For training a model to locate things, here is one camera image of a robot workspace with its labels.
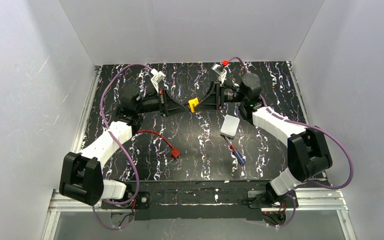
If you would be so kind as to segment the yellow padlock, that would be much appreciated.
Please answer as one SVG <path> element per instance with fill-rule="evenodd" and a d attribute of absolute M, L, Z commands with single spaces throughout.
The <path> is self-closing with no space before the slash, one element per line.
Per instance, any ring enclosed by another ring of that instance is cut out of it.
<path fill-rule="evenodd" d="M 188 101 L 188 106 L 191 113 L 196 112 L 196 107 L 198 106 L 199 103 L 200 101 L 198 97 L 192 98 Z"/>

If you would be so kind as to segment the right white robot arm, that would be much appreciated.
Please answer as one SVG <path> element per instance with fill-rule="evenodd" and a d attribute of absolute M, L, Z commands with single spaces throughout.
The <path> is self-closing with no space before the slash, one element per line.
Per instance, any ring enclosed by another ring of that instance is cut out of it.
<path fill-rule="evenodd" d="M 266 184 L 261 198 L 267 203 L 280 202 L 298 186 L 333 165 L 325 134 L 321 129 L 289 121 L 275 112 L 260 96 L 261 80 L 246 73 L 238 87 L 225 87 L 224 77 L 210 84 L 206 95 L 189 100 L 191 112 L 220 110 L 224 103 L 239 103 L 241 117 L 276 137 L 287 148 L 287 167 Z"/>

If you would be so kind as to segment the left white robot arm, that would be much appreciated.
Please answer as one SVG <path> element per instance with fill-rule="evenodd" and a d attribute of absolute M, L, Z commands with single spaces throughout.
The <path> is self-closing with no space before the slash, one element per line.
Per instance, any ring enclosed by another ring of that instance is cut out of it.
<path fill-rule="evenodd" d="M 113 121 L 94 142 L 79 152 L 69 152 L 63 159 L 59 193 L 89 206 L 104 200 L 112 205 L 132 202 L 139 188 L 130 199 L 125 199 L 126 183 L 103 177 L 103 166 L 123 143 L 131 140 L 143 122 L 143 114 L 160 111 L 165 117 L 183 114 L 189 107 L 173 99 L 162 88 L 153 89 L 141 97 L 137 84 L 129 83 L 119 90 L 120 104 Z"/>

